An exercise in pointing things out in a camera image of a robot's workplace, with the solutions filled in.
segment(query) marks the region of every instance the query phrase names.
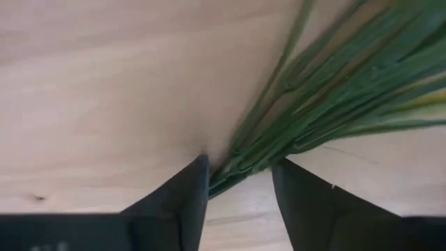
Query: wooden cutting board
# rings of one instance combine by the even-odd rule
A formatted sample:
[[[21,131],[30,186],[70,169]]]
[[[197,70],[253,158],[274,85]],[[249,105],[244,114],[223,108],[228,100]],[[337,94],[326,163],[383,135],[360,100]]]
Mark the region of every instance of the wooden cutting board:
[[[299,50],[347,3],[320,0]],[[202,151],[218,162],[299,6],[0,1],[0,212],[119,211]],[[445,146],[435,128],[292,158],[390,210],[446,213]],[[203,250],[291,250],[269,172],[211,201],[207,218]]]

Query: wooden surface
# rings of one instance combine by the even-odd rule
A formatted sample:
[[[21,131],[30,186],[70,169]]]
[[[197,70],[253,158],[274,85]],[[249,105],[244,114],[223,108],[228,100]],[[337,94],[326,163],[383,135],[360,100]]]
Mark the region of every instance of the wooden surface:
[[[320,0],[300,48],[347,0]],[[298,0],[0,1],[0,212],[114,212],[217,162]],[[446,131],[291,159],[396,213],[446,213]],[[208,205],[202,250],[291,250],[270,172]]]

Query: wood grain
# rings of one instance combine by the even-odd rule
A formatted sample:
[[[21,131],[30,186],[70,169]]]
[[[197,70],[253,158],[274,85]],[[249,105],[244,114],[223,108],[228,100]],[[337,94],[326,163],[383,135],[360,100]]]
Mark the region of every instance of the wood grain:
[[[347,3],[320,0],[299,50]],[[0,211],[119,211],[201,152],[218,162],[299,5],[0,1]],[[445,146],[432,129],[293,159],[395,212],[444,214]],[[211,201],[206,219],[202,250],[291,250],[269,172]]]

